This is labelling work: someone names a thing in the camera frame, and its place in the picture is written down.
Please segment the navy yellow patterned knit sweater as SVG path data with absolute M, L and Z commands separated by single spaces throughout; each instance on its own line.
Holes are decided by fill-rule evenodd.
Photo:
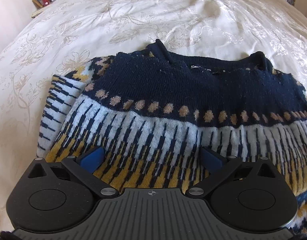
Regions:
M 118 190 L 187 190 L 209 174 L 203 147 L 267 157 L 296 195 L 293 230 L 307 233 L 307 92 L 260 51 L 224 61 L 178 55 L 157 40 L 54 75 L 38 157 L 58 162 L 94 146 L 105 151 L 96 176 Z

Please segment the cream embroidered bedspread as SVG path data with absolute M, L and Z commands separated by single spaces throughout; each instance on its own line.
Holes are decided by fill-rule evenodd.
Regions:
M 53 74 L 160 39 L 175 53 L 242 59 L 262 51 L 307 89 L 307 18 L 284 0 L 57 0 L 0 53 L 0 231 L 34 158 Z

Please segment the cream bedside table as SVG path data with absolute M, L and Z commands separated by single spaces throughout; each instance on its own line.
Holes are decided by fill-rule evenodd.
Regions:
M 45 6 L 45 7 L 41 7 L 39 9 L 37 9 L 35 12 L 32 13 L 31 18 L 36 18 L 38 15 L 40 15 L 41 13 L 43 13 L 47 8 L 50 7 L 51 4 Z

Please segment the wooden picture frame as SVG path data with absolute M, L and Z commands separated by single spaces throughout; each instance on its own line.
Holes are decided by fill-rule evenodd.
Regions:
M 32 0 L 32 2 L 34 3 L 34 5 L 35 5 L 37 8 L 42 8 L 42 7 L 44 7 L 44 4 L 43 4 L 43 1 L 42 1 L 42 0 Z

